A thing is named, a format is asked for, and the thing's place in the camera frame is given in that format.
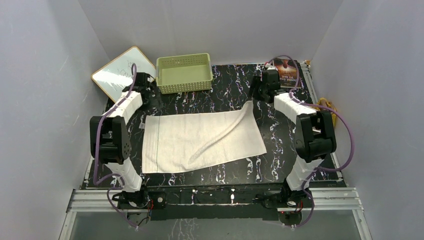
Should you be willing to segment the white terry towel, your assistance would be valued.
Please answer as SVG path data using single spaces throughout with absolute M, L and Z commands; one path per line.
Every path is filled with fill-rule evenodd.
M 240 110 L 147 116 L 142 173 L 185 173 L 265 154 L 253 108 L 249 100 Z

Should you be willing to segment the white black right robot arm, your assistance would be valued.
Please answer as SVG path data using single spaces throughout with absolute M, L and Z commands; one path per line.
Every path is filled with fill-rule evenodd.
M 294 147 L 296 161 L 285 181 L 287 190 L 282 192 L 282 202 L 295 207 L 302 199 L 301 190 L 309 186 L 312 174 L 323 160 L 336 150 L 337 143 L 332 114 L 306 106 L 290 92 L 282 92 L 276 69 L 263 70 L 255 75 L 248 95 L 255 100 L 273 104 L 274 108 L 295 123 Z

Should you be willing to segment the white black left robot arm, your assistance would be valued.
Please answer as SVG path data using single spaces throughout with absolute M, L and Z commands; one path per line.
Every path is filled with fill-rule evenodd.
M 136 72 L 132 83 L 123 88 L 116 103 L 89 121 L 90 152 L 94 158 L 93 183 L 97 186 L 109 177 L 118 180 L 122 190 L 131 193 L 130 202 L 137 208 L 149 203 L 149 194 L 141 189 L 142 178 L 136 172 L 127 123 L 133 114 L 148 103 L 153 77 Z

